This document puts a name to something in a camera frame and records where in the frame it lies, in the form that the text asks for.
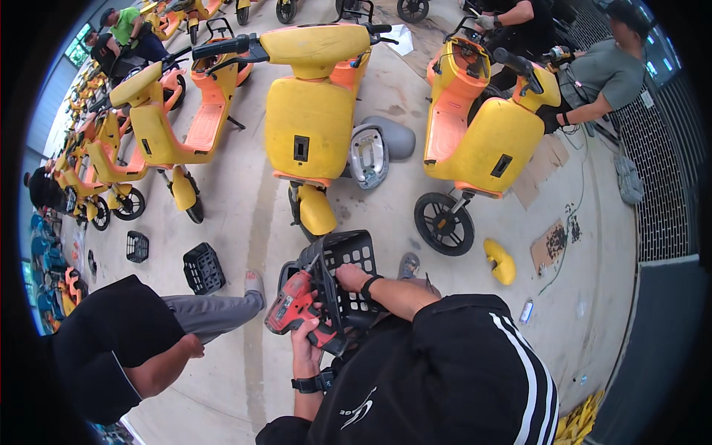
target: black shirt with white stripes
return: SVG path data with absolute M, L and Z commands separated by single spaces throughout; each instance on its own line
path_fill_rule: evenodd
M 551 444 L 557 418 L 556 386 L 507 305 L 451 295 L 413 323 L 379 323 L 314 422 L 280 417 L 257 444 Z

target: gray t-shirt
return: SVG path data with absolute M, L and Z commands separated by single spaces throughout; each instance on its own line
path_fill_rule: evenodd
M 581 57 L 569 63 L 559 73 L 561 96 L 573 108 L 593 103 L 598 93 L 614 110 L 633 102 L 643 86 L 643 62 L 618 48 L 609 37 L 593 46 Z M 575 81 L 582 88 L 574 86 Z

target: basket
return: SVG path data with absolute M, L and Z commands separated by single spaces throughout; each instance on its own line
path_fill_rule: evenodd
M 135 230 L 126 235 L 126 259 L 133 263 L 143 263 L 148 258 L 148 237 Z
M 195 295 L 208 295 L 225 286 L 220 261 L 208 243 L 200 243 L 183 255 L 183 272 Z
M 376 317 L 386 310 L 375 301 L 361 295 L 347 292 L 334 280 L 336 269 L 345 263 L 354 263 L 372 275 L 376 274 L 371 235 L 366 230 L 353 230 L 338 234 L 326 234 L 305 248 L 297 261 L 282 267 L 279 288 L 287 279 L 320 254 L 313 271 L 314 286 L 319 291 L 318 300 L 324 303 L 324 321 L 331 319 L 332 326 L 341 334 L 346 327 L 366 331 L 376 321 Z

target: foot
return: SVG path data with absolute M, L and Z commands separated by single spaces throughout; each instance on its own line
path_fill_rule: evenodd
M 262 277 L 255 271 L 245 272 L 245 293 L 250 290 L 260 294 L 260 298 L 262 299 L 260 310 L 264 309 L 265 306 L 267 306 L 267 302 L 265 301 L 265 287 L 264 284 L 262 284 Z
M 420 269 L 420 260 L 418 255 L 408 252 L 401 258 L 400 267 L 398 268 L 398 279 L 401 278 L 416 278 Z

